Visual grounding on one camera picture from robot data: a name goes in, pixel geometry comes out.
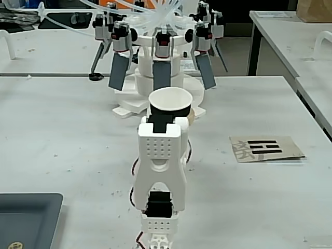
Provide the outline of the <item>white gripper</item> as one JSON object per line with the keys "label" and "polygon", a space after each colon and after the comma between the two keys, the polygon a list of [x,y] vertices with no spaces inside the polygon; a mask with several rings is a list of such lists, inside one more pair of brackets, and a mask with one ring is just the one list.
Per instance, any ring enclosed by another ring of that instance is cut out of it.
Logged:
{"label": "white gripper", "polygon": [[191,108],[187,117],[176,117],[175,124],[179,125],[182,131],[187,131],[189,126],[193,124],[194,120],[195,111],[193,108]]}

